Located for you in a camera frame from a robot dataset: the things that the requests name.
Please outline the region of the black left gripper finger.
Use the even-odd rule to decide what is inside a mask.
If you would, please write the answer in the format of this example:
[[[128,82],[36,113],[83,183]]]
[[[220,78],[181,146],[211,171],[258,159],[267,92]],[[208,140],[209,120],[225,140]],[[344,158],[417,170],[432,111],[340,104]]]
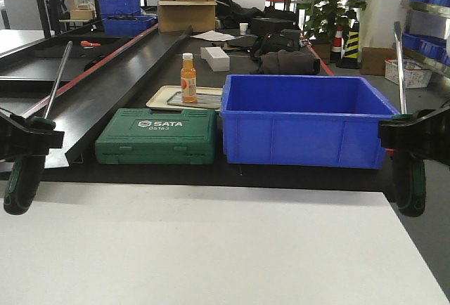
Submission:
[[[56,123],[43,117],[24,118],[1,113],[1,139],[34,137],[45,150],[63,147],[63,131],[56,131]]]
[[[20,156],[45,155],[44,146],[34,137],[1,139],[1,161],[13,162]]]

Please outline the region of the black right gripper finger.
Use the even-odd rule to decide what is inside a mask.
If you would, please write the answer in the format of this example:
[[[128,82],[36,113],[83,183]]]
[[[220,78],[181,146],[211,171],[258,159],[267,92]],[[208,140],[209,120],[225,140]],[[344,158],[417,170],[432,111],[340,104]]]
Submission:
[[[393,150],[449,150],[449,106],[380,120],[378,138]]]
[[[449,163],[449,135],[393,135],[390,148],[403,150],[424,160]]]

